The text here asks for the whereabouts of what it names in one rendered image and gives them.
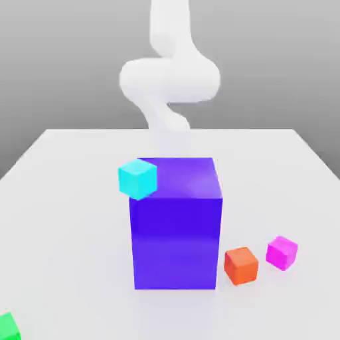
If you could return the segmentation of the small orange cube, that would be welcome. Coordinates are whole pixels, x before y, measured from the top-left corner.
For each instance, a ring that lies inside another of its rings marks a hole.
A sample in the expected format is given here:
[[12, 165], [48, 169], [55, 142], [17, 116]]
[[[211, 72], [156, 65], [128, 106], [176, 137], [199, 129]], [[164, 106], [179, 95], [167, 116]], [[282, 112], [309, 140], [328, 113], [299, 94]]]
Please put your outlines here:
[[255, 281], [258, 266], [257, 258], [247, 247], [225, 252], [224, 271], [235, 286]]

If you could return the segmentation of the small cyan cube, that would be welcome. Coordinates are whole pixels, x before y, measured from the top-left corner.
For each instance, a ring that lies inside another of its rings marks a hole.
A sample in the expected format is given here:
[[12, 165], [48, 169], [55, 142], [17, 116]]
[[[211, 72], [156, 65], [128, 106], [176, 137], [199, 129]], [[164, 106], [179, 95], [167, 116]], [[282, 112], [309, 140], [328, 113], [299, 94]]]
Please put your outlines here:
[[157, 166], [135, 159], [118, 168], [120, 192], [141, 200], [157, 190]]

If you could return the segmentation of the small green cube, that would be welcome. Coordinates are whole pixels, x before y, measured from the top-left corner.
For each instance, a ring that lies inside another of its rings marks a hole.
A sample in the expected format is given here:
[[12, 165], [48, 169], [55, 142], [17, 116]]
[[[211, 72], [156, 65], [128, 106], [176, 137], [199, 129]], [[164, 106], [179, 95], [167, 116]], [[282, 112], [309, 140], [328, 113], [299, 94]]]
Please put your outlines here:
[[21, 333], [11, 313], [0, 316], [0, 340], [21, 340]]

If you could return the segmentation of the large purple box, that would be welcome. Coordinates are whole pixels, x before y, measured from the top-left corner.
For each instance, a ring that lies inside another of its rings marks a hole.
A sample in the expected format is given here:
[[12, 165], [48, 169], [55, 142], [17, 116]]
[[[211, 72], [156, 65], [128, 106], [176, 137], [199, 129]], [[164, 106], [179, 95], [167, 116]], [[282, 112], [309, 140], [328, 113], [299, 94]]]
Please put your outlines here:
[[154, 157], [157, 191], [130, 199], [137, 290], [213, 290], [222, 192], [210, 157]]

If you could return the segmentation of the small magenta cube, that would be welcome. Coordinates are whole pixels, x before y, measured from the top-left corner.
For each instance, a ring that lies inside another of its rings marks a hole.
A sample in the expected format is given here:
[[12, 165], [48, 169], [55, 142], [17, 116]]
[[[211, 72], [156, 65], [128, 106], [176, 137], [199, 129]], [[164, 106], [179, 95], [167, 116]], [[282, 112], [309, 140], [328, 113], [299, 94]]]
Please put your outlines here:
[[286, 271], [295, 261], [298, 245], [295, 242], [277, 236], [268, 244], [266, 261], [281, 271]]

